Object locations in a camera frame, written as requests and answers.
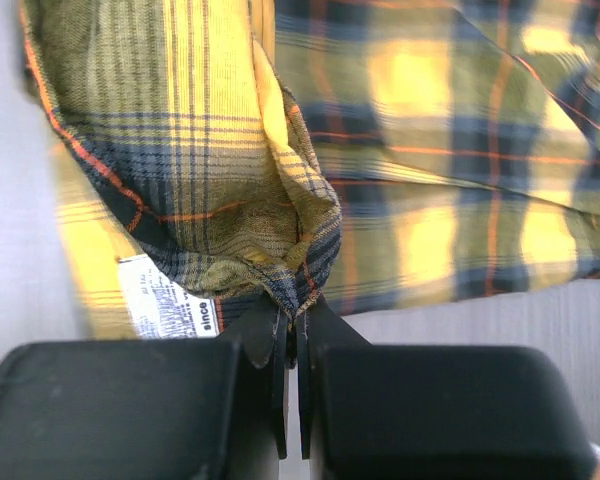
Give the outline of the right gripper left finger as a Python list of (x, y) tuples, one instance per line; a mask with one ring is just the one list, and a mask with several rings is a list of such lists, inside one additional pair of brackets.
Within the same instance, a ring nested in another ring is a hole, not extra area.
[(286, 316), (207, 339), (40, 342), (0, 362), (0, 479), (275, 479)]

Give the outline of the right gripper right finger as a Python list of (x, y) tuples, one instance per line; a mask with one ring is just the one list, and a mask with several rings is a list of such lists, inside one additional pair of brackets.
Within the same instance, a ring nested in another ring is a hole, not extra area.
[(567, 385), (524, 346), (379, 345), (324, 300), (296, 324), (314, 479), (590, 479)]

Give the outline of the yellow plaid long sleeve shirt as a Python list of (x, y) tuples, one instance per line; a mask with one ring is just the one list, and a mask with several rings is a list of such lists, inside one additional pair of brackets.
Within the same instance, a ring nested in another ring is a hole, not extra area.
[(23, 1), (99, 338), (600, 278), (600, 1)]

